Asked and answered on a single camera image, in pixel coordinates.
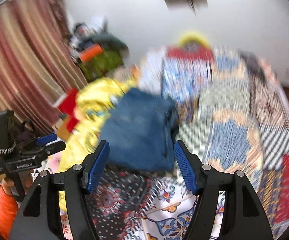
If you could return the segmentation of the orange sleeved left forearm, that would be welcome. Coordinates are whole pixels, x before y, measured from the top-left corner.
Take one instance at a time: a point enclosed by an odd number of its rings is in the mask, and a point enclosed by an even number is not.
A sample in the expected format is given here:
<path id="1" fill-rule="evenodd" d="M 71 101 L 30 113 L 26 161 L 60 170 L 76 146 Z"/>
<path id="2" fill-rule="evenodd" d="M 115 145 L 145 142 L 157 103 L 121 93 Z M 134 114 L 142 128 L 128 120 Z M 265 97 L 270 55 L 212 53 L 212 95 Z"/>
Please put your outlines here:
<path id="1" fill-rule="evenodd" d="M 5 193 L 0 187 L 0 235 L 3 239 L 8 239 L 14 219 L 18 212 L 18 204 L 13 198 Z"/>

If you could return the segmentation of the left hand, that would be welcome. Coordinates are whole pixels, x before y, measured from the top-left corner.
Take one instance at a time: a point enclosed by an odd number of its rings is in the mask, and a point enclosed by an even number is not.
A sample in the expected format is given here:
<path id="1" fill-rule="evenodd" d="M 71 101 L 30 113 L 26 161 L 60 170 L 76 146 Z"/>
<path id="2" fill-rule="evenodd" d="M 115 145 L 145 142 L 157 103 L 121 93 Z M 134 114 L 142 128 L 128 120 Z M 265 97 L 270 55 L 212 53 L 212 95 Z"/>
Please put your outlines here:
<path id="1" fill-rule="evenodd" d="M 24 180 L 24 191 L 25 193 L 27 193 L 28 189 L 30 188 L 30 186 L 33 183 L 33 177 L 32 177 L 32 173 L 34 172 L 34 170 L 28 170 L 26 171 L 25 175 L 25 180 Z M 1 186 L 3 188 L 3 191 L 9 195 L 9 196 L 13 196 L 13 193 L 11 191 L 12 187 L 14 187 L 14 181 L 10 178 L 4 177 L 1 181 Z"/>

